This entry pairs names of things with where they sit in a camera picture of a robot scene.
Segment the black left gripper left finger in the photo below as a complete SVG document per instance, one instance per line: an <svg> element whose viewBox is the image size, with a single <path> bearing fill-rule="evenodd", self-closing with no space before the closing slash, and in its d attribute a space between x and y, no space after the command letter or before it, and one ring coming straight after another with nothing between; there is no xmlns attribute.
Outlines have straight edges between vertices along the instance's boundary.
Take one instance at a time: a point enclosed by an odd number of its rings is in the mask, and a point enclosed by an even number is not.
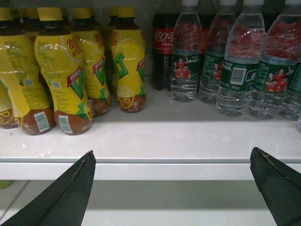
<svg viewBox="0 0 301 226"><path fill-rule="evenodd" d="M89 151L3 226L80 226L90 198L96 159Z"/></svg>

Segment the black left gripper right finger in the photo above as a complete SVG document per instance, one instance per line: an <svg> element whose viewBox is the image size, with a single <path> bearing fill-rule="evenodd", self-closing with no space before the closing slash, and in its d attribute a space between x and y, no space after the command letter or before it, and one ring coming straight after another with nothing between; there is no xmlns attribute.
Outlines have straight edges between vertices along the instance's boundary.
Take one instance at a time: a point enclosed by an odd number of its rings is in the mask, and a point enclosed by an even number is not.
<svg viewBox="0 0 301 226"><path fill-rule="evenodd" d="M258 147L252 149L250 170L275 223L301 224L301 174Z"/></svg>

